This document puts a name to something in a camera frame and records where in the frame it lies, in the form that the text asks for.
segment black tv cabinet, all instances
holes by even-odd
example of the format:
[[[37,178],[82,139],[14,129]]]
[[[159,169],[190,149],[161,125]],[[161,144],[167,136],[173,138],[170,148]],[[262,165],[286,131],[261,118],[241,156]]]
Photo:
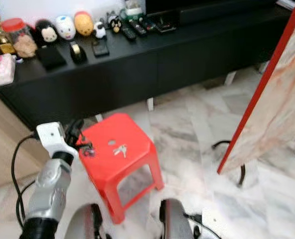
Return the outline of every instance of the black tv cabinet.
[[[30,128],[87,118],[271,58],[291,12],[271,6],[149,34],[129,42],[107,32],[109,56],[95,58],[91,38],[77,37],[88,61],[46,71],[38,59],[17,64],[0,98]]]

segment red plastic stool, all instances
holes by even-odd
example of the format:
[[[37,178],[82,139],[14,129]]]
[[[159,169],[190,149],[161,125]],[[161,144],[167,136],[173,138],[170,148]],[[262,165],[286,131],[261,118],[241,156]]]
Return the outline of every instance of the red plastic stool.
[[[164,187],[155,145],[126,114],[114,114],[83,131],[94,147],[94,155],[80,151],[80,159],[103,198],[115,224],[125,218],[125,210],[153,188]],[[122,149],[126,148],[124,157]],[[153,184],[122,205],[117,185],[137,169],[148,164]]]

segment yellow figurine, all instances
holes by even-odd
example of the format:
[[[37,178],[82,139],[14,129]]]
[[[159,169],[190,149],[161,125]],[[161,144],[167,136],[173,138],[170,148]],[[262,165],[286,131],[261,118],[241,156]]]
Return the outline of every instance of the yellow figurine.
[[[83,36],[90,36],[94,27],[91,16],[86,11],[79,11],[75,14],[74,25],[78,33]]]

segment white wall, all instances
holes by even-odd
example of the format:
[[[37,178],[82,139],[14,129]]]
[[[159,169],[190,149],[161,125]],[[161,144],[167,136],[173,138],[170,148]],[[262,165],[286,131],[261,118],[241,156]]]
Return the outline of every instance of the white wall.
[[[85,10],[93,20],[106,16],[107,11],[119,12],[125,6],[124,0],[0,0],[0,17],[6,20],[21,17],[34,25],[41,18],[53,21],[57,16],[67,14],[71,17],[78,11]]]

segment cartoon toy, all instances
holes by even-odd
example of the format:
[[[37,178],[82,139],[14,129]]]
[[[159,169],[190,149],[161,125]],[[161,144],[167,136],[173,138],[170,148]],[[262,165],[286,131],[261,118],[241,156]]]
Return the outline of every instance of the cartoon toy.
[[[69,16],[59,16],[56,18],[57,31],[63,39],[72,40],[76,34],[72,18]]]
[[[93,31],[91,16],[86,11],[79,11],[74,16],[74,25],[79,34],[89,36]]]
[[[36,36],[39,45],[47,45],[55,42],[58,39],[58,35],[54,25],[46,20],[42,19],[36,22]]]
[[[93,34],[98,39],[102,39],[102,38],[106,37],[106,31],[105,31],[105,28],[104,28],[104,20],[103,20],[103,18],[100,18],[100,20],[98,22],[94,23]]]
[[[122,22],[120,18],[115,14],[115,11],[112,11],[111,13],[107,12],[106,19],[109,27],[112,28],[115,33],[118,33],[120,28],[122,27]]]

